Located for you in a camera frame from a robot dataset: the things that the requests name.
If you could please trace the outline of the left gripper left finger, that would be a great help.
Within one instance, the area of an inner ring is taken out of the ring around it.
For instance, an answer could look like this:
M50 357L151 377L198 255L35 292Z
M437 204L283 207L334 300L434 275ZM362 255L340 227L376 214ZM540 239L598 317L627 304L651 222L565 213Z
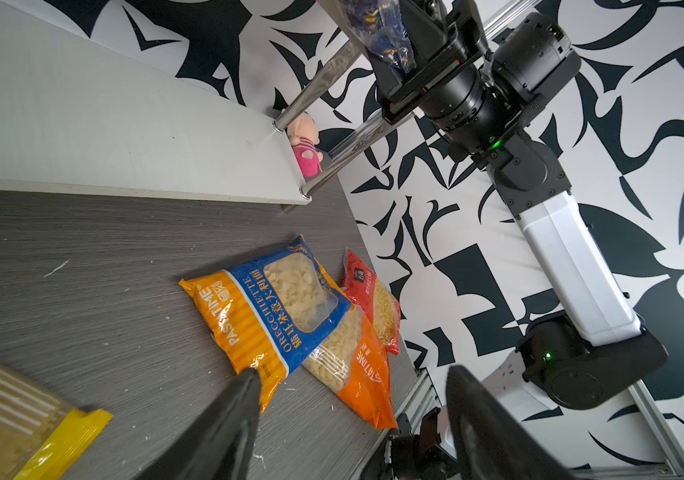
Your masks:
M256 370L238 374L141 479L244 479L261 412Z

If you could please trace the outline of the blue gold spaghetti bag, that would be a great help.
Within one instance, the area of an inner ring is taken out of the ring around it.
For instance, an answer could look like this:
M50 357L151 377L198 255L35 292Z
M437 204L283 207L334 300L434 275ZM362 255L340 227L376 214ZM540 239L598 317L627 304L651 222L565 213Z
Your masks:
M338 1L354 36L387 66L409 74L416 62L398 0Z

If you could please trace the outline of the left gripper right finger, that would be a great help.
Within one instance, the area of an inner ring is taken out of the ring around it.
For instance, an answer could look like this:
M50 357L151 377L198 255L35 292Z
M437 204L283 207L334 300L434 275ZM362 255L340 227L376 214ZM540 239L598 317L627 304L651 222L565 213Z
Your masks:
M446 400L463 479L572 477L465 367L448 370Z

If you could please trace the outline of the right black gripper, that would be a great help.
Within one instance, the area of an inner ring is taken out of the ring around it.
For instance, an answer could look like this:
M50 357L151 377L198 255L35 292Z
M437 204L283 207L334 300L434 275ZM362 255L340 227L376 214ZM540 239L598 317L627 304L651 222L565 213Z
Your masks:
M388 123L403 119L448 72L480 55L485 40L477 3L454 1L399 1L416 67L406 75L390 68L366 49L375 73L382 117Z

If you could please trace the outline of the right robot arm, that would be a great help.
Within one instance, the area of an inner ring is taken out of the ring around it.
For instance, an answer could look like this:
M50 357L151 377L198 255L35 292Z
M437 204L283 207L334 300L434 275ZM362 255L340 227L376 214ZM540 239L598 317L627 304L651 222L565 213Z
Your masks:
M581 66L558 24L530 13L491 48L472 1L379 1L363 14L384 119L421 110L453 160L488 173L563 306L484 386L522 420L594 408L660 368L667 351L620 290L564 168L526 132Z

